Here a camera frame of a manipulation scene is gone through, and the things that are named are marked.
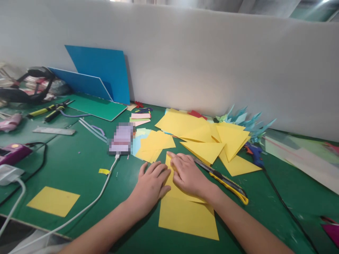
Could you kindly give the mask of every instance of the red paper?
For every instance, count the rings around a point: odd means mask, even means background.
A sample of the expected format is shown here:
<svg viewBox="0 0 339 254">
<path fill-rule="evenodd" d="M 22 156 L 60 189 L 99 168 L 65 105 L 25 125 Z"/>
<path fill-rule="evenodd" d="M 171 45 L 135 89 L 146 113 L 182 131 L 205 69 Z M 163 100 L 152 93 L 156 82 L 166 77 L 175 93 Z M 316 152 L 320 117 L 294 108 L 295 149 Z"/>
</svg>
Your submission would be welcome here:
<svg viewBox="0 0 339 254">
<path fill-rule="evenodd" d="M 202 114 L 198 113 L 197 111 L 192 110 L 192 112 L 188 113 L 189 115 L 195 116 L 197 118 L 203 117 L 205 120 L 207 120 L 207 117 L 203 116 Z"/>
</svg>

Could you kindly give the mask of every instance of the blue foam board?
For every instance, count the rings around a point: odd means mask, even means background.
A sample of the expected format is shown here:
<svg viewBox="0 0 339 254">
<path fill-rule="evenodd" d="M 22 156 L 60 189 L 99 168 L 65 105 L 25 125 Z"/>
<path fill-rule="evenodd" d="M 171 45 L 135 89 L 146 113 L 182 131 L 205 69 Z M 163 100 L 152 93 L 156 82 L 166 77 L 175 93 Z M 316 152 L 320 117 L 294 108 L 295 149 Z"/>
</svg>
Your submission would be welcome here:
<svg viewBox="0 0 339 254">
<path fill-rule="evenodd" d="M 48 67 L 59 79 L 65 81 L 74 92 L 85 93 L 108 101 L 112 98 L 98 77 Z"/>
<path fill-rule="evenodd" d="M 65 47 L 79 73 L 101 78 L 114 102 L 130 104 L 123 51 L 70 45 Z"/>
</svg>

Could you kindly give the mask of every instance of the craft table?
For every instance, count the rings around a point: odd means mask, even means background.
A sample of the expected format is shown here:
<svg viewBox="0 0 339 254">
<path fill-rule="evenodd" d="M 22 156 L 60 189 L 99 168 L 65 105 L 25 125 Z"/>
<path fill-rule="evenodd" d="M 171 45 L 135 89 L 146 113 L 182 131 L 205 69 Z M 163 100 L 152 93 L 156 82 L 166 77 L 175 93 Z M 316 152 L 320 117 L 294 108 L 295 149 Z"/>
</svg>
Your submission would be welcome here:
<svg viewBox="0 0 339 254">
<path fill-rule="evenodd" d="M 154 125 L 164 115 L 165 108 L 152 105 L 145 106 L 154 109 L 152 119 L 150 123 L 146 123 L 140 128 L 157 130 Z M 17 111 L 29 113 L 34 110 L 32 108 L 4 108 L 1 111 L 13 114 Z M 65 112 L 70 115 L 78 114 L 78 111 L 70 108 L 67 108 Z M 85 120 L 102 128 L 106 136 L 110 138 L 113 136 L 116 125 L 119 122 L 128 122 L 130 115 L 131 112 L 126 110 L 113 122 L 94 116 L 86 117 Z M 107 176 L 99 174 L 98 170 L 100 168 L 109 169 L 114 162 L 114 156 L 107 155 L 107 145 L 77 122 L 77 118 L 66 118 L 60 115 L 51 123 L 43 124 L 43 117 L 36 117 L 33 121 L 24 119 L 17 130 L 11 133 L 0 133 L 0 146 L 14 142 L 47 142 L 46 164 L 26 182 L 27 192 L 16 209 L 13 218 L 36 228 L 53 230 L 76 215 L 99 195 Z M 56 128 L 70 126 L 71 129 L 76 130 L 76 133 L 73 136 L 32 133 L 36 126 Z M 179 142 L 179 139 L 175 139 L 177 147 L 168 150 L 174 153 L 190 154 Z M 27 172 L 34 172 L 42 161 L 42 151 L 43 147 L 38 148 L 16 166 Z M 163 163 L 165 162 L 166 151 L 163 150 L 159 156 L 159 160 Z M 249 161 L 252 160 L 243 150 L 239 152 L 239 155 Z M 299 169 L 270 154 L 262 155 L 262 158 L 282 198 L 311 236 L 319 251 L 321 253 L 338 252 L 338 249 L 323 232 L 319 216 L 326 215 L 338 220 L 339 196 Z M 113 169 L 106 190 L 100 200 L 58 233 L 68 238 L 76 238 L 106 216 L 130 195 L 137 183 L 138 172 L 142 164 L 142 160 L 132 155 L 129 156 L 129 159 L 127 159 L 127 156 L 121 156 Z M 203 171 L 209 180 L 218 184 L 228 196 L 279 237 L 293 251 L 296 253 L 313 253 L 309 243 L 280 203 L 262 171 L 231 177 L 219 158 L 213 164 L 213 168 L 239 184 L 247 192 L 249 204 L 244 206 L 233 193 Z M 80 198 L 65 218 L 26 206 L 45 186 L 80 195 Z M 9 196 L 16 187 L 18 186 L 0 187 L 0 197 Z M 20 192 L 21 190 L 16 191 L 1 203 L 0 214 L 6 216 L 9 213 Z M 215 217 L 220 241 L 159 228 L 159 211 L 160 202 L 146 218 L 124 235 L 113 246 L 111 251 L 117 253 L 133 253 L 135 251 L 139 253 L 244 253 L 235 237 L 217 214 Z"/>
</svg>

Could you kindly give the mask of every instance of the white wall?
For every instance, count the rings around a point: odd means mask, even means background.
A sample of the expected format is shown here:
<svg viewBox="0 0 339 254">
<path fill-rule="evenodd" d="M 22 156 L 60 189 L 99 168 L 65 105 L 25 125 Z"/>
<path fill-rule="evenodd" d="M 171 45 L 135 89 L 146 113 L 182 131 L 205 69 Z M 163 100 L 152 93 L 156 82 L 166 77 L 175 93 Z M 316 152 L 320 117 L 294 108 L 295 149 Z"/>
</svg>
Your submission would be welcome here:
<svg viewBox="0 0 339 254">
<path fill-rule="evenodd" d="M 132 97 L 339 141 L 339 24 L 86 0 L 0 1 L 0 59 L 75 71 L 64 44 L 120 49 Z"/>
</svg>

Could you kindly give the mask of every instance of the ruler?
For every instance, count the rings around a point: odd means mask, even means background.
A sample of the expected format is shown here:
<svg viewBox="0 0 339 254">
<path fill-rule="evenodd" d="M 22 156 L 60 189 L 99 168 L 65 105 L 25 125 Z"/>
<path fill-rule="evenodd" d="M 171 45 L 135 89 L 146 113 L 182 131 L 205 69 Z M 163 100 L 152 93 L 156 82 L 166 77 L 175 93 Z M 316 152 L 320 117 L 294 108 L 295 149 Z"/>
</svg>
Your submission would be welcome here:
<svg viewBox="0 0 339 254">
<path fill-rule="evenodd" d="M 47 128 L 47 127 L 37 127 L 33 132 L 37 133 L 50 133 L 50 134 L 60 134 L 60 135 L 73 135 L 75 130 L 72 129 L 58 129 L 58 128 Z"/>
</svg>

